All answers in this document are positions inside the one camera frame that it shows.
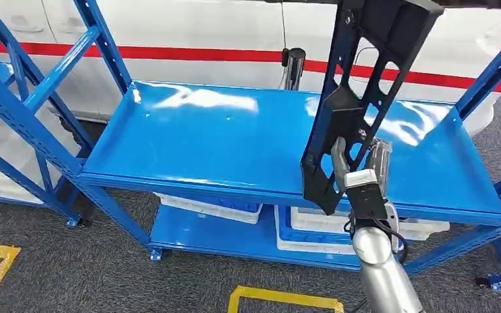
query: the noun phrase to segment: car door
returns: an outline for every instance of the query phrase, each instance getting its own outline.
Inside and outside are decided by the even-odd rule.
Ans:
[[[59,43],[72,44],[85,31],[72,1],[43,3]],[[279,63],[237,61],[256,50],[281,51],[279,5],[228,0],[99,0],[98,4],[134,79],[246,87],[279,84]],[[218,61],[223,57],[235,61]],[[84,57],[74,73],[100,114],[110,116],[119,98],[106,65]]]

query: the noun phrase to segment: car door handle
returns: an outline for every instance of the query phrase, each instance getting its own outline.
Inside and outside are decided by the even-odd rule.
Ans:
[[[31,25],[25,16],[14,15],[10,18],[10,29],[21,33],[41,33],[44,29],[41,26]]]

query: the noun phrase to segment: white car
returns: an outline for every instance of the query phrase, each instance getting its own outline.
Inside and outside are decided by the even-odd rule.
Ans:
[[[278,88],[284,41],[303,48],[300,89],[320,91],[335,5],[238,0],[99,0],[131,76],[140,80]],[[43,72],[85,26],[71,0],[0,0],[0,17]],[[361,42],[352,87],[366,85],[375,49]],[[501,49],[501,10],[448,8],[439,17],[398,98],[455,102]],[[5,58],[0,45],[0,58]],[[105,121],[120,101],[104,62],[90,50],[59,94],[82,119]],[[466,121],[471,135],[493,118],[493,93]]]

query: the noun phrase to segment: black metal bracket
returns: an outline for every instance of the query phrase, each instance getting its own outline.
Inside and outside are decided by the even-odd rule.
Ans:
[[[349,168],[357,170],[427,34],[443,10],[430,0],[339,1],[320,105],[301,159],[303,196],[319,205],[326,214],[335,212],[343,192],[336,191],[334,174],[328,178],[321,168],[323,155],[329,154],[338,137],[343,137],[347,142],[344,155]],[[364,95],[359,98],[348,80],[361,38],[371,42],[379,56]],[[398,74],[385,94],[379,88],[379,81],[389,62],[398,67]],[[339,83],[335,81],[337,65],[342,69]],[[371,124],[364,120],[369,105],[378,110]],[[355,144],[361,147],[353,158],[350,150]]]

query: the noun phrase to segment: blue shelf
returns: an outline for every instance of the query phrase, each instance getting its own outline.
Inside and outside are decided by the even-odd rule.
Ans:
[[[151,230],[151,245],[208,254],[357,271],[355,255],[279,250],[273,207],[265,205],[255,225],[161,205]]]
[[[0,80],[7,86],[12,84],[12,82],[14,81],[14,72],[12,71],[12,65],[0,62]]]
[[[49,207],[49,205],[46,205],[45,203],[33,203],[33,202],[5,198],[5,197],[0,197],[0,202],[10,203],[10,204],[14,204],[14,205],[25,205],[27,207]]]
[[[299,160],[317,102],[316,93],[299,91],[135,81],[80,178],[310,206],[301,195]],[[396,101],[378,135],[393,143],[387,193],[401,216],[448,220],[463,213],[470,222],[477,213],[493,215],[485,220],[501,216],[493,184],[452,106]],[[342,201],[340,209],[348,204]]]

